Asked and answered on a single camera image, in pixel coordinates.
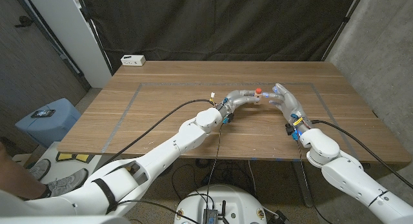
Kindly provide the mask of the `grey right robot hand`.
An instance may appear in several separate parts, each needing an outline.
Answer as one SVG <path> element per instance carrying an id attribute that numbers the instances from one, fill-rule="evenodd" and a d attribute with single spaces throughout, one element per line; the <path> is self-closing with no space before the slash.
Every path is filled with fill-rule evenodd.
<path id="1" fill-rule="evenodd" d="M 270 98 L 269 102 L 282 111 L 288 123 L 294 125 L 302 117 L 303 119 L 296 125 L 300 132 L 305 132 L 313 127 L 301 103 L 291 92 L 279 83 L 276 83 L 272 90 L 273 92 L 263 92 L 262 96 Z"/>

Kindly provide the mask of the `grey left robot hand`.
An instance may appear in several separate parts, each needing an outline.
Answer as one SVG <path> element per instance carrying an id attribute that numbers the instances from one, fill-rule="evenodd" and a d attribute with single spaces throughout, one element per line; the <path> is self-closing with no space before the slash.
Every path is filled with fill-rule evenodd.
<path id="1" fill-rule="evenodd" d="M 233 114 L 237 107 L 245 103 L 257 103 L 259 101 L 260 98 L 256 97 L 253 90 L 233 90 L 216 106 L 216 109 L 224 118 Z"/>

